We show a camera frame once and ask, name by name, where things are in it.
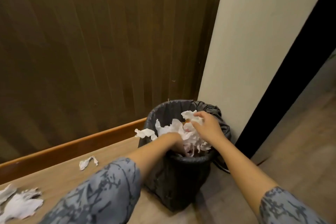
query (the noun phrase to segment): trash can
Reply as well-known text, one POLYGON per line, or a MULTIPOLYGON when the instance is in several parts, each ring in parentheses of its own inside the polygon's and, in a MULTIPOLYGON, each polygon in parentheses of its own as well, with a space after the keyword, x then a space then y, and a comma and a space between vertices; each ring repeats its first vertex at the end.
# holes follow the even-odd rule
MULTIPOLYGON (((157 135, 156 119, 160 121, 162 127, 170 125, 173 119, 183 122, 185 120, 181 112, 188 110, 206 111, 215 116, 226 138, 231 139, 230 127, 224 123, 220 109, 202 101, 171 100, 164 102, 149 113, 144 129, 149 128, 157 135)), ((149 142, 151 142, 149 137, 142 138, 139 141, 139 147, 149 142)), ((210 164, 217 155, 218 152, 214 148, 201 157, 181 157, 173 151, 168 151, 148 175, 144 186, 158 196, 162 204, 172 212, 183 210, 194 200, 207 179, 210 164)))

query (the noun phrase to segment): black vertical edge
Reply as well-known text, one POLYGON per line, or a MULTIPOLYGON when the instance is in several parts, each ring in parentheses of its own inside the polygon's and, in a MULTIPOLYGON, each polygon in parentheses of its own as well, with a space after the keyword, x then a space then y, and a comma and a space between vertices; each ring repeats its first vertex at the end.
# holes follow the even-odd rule
POLYGON ((336 48, 336 0, 318 0, 241 133, 251 158, 336 48))

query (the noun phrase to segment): crumpled paper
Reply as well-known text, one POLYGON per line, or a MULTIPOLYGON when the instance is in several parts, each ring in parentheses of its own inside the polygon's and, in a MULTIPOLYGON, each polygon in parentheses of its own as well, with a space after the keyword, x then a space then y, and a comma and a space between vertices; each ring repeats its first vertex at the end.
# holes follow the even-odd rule
POLYGON ((97 166, 98 160, 94 156, 91 156, 90 158, 87 158, 86 160, 82 160, 81 162, 79 162, 79 169, 83 171, 88 166, 91 159, 93 159, 94 163, 97 166))
MULTIPOLYGON (((181 115, 184 119, 198 122, 199 124, 203 124, 203 118, 194 116, 196 111, 185 111, 182 112, 181 115)), ((191 157, 194 156, 195 150, 198 152, 210 150, 211 145, 204 140, 202 140, 197 133, 196 129, 190 122, 187 122, 183 125, 178 119, 173 119, 172 123, 169 126, 161 127, 159 120, 156 120, 155 128, 157 130, 158 136, 169 132, 177 132, 181 135, 184 149, 186 152, 189 153, 191 157)), ((136 136, 140 138, 144 138, 146 136, 151 137, 151 140, 155 140, 157 136, 155 132, 149 128, 139 131, 138 129, 135 130, 136 136)))
POLYGON ((9 184, 6 188, 3 190, 0 190, 0 205, 6 200, 12 196, 16 192, 16 187, 14 187, 12 184, 9 184))
POLYGON ((0 215, 0 224, 4 224, 10 219, 23 220, 34 215, 36 209, 43 205, 43 199, 32 198, 41 194, 42 192, 37 191, 37 188, 15 194, 7 203, 3 214, 0 215))

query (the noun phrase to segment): baseboard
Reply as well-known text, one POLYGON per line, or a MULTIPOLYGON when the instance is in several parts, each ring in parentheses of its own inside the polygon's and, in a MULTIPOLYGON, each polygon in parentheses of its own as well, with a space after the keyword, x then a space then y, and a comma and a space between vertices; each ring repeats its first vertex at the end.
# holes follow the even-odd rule
POLYGON ((0 164, 0 184, 123 141, 142 129, 146 118, 0 164))

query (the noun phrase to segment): gray floral shirt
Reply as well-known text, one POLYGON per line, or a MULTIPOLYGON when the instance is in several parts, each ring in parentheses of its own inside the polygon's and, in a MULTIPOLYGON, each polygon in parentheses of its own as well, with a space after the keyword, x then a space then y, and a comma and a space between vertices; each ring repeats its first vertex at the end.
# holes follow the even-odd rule
MULTIPOLYGON (((119 158, 70 191, 40 224, 127 223, 140 197, 140 170, 129 158, 119 158)), ((276 187, 260 204, 262 224, 326 224, 292 194, 276 187)))

